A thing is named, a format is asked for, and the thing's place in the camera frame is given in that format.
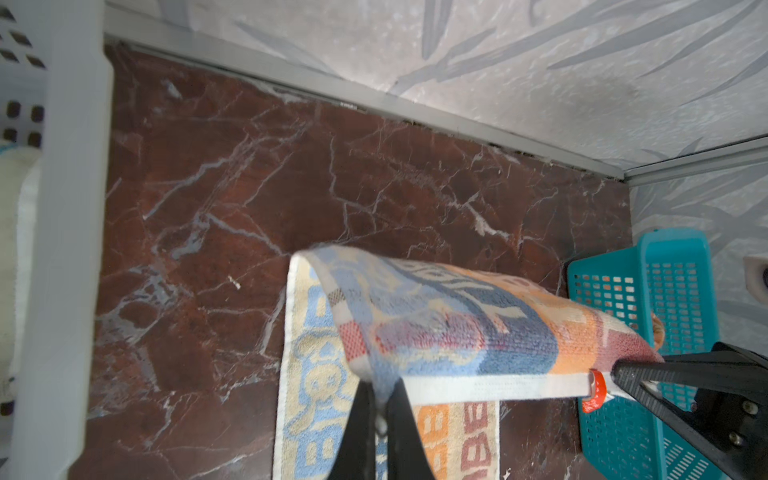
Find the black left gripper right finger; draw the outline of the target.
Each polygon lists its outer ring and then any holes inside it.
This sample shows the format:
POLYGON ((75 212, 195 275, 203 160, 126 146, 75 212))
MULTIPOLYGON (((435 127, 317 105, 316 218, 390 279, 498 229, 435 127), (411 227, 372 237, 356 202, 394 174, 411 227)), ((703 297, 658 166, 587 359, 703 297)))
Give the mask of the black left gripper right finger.
POLYGON ((434 480, 402 379, 386 403, 387 478, 434 480))

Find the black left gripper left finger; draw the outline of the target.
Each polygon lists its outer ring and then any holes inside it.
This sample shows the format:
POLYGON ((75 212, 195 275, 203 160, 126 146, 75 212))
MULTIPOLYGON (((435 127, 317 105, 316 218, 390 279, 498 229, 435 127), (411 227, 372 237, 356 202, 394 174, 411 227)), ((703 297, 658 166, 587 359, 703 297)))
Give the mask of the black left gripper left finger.
POLYGON ((361 381, 328 480, 376 478, 376 417, 373 388, 361 381))

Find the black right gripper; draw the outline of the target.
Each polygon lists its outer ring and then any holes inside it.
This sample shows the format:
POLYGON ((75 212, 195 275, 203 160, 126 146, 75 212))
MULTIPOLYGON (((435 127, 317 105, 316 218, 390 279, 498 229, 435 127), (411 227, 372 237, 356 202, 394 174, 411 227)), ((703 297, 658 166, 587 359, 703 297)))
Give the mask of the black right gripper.
POLYGON ((767 477, 767 358, 716 342, 661 363, 618 361, 613 381, 732 479, 767 477), (696 388, 685 411, 643 382, 696 388))

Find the blue rabbit print towel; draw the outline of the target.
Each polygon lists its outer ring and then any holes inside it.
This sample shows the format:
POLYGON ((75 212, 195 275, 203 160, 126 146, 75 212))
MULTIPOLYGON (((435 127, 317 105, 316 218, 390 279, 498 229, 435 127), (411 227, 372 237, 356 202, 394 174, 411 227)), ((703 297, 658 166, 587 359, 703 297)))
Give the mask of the blue rabbit print towel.
POLYGON ((499 474, 499 405, 620 395, 620 360, 655 345, 612 315, 521 277, 330 245, 295 253, 272 475, 324 479, 359 386, 383 407, 405 387, 438 479, 499 474))

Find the teal perforated plastic basket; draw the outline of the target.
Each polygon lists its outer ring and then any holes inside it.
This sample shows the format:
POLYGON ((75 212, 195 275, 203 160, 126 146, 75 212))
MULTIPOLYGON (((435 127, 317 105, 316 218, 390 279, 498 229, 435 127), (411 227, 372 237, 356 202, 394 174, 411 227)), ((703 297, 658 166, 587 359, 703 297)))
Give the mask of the teal perforated plastic basket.
MULTIPOLYGON (((711 350, 719 323, 704 233, 670 228, 636 246, 572 262, 571 300, 618 318, 646 341, 665 329, 660 354, 711 350)), ((582 450, 607 479, 721 479, 722 471, 639 403, 624 398, 579 415, 582 450)))

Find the white perforated plastic basket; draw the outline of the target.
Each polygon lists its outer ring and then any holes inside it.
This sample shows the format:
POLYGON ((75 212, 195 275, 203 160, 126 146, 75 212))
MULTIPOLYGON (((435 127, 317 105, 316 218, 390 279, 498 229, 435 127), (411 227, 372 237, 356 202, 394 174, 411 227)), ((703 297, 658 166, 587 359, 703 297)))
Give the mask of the white perforated plastic basket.
POLYGON ((1 475, 85 443, 114 75, 100 1, 1 5, 1 475))

